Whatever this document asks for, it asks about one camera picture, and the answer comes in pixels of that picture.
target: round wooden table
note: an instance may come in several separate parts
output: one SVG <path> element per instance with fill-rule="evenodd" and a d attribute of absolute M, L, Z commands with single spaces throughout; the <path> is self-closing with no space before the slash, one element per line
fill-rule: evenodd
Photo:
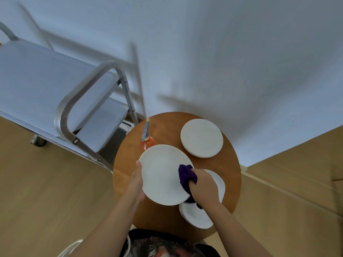
<path fill-rule="evenodd" d="M 211 158 L 198 158 L 182 146 L 180 132 L 184 124 L 192 119 L 201 118 L 194 114 L 169 112 L 150 117 L 148 133 L 156 144 L 168 144 L 183 151 L 192 161 L 194 168 L 205 168 L 217 173 L 225 182 L 223 205 L 232 213 L 237 205 L 241 173 L 237 155 L 230 141 L 225 137 L 221 151 Z M 114 190 L 121 196 L 135 171 L 135 163 L 143 151 L 139 148 L 145 121 L 135 126 L 123 140 L 113 169 Z M 214 226 L 199 229 L 187 223 L 179 212 L 179 206 L 164 206 L 145 197 L 135 214 L 133 224 L 137 228 L 151 229 L 178 235 L 191 243 L 199 242 L 216 232 Z"/>

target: orange liquid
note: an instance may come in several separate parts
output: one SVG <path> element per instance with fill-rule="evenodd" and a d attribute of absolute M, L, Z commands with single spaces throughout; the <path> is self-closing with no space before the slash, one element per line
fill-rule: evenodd
<path fill-rule="evenodd" d="M 154 140 L 154 138 L 150 137 L 150 139 L 148 139 L 147 141 L 140 141 L 139 147 L 143 150 L 146 151 L 148 148 L 152 147 L 156 145 L 156 142 Z"/>

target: person's left arm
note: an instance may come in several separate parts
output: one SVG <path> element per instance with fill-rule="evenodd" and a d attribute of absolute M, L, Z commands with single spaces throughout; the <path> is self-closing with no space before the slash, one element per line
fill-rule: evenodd
<path fill-rule="evenodd" d="M 71 253 L 70 257 L 118 257 L 132 225 L 138 205 L 144 199 L 142 166 L 131 177 L 126 192 L 110 214 Z"/>

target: purple cloth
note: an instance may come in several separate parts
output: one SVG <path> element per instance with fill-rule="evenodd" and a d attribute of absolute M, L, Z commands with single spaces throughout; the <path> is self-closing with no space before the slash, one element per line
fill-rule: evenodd
<path fill-rule="evenodd" d="M 180 164 L 179 166 L 179 178 L 180 178 L 180 184 L 183 187 L 183 189 L 190 195 L 189 198 L 185 201 L 186 203 L 195 203 L 194 198 L 192 197 L 191 190 L 189 189 L 189 181 L 192 180 L 195 184 L 198 181 L 198 177 L 195 175 L 195 173 L 192 171 L 191 165 L 183 165 Z"/>

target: forearm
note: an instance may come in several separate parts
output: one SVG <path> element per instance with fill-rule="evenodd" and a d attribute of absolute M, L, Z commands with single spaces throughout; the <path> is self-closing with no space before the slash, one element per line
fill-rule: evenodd
<path fill-rule="evenodd" d="M 216 227 L 227 254 L 237 256 L 272 255 L 230 214 L 224 205 L 218 203 L 205 209 Z"/>
<path fill-rule="evenodd" d="M 118 257 L 139 202 L 125 193 L 114 209 L 73 251 L 71 257 Z"/>

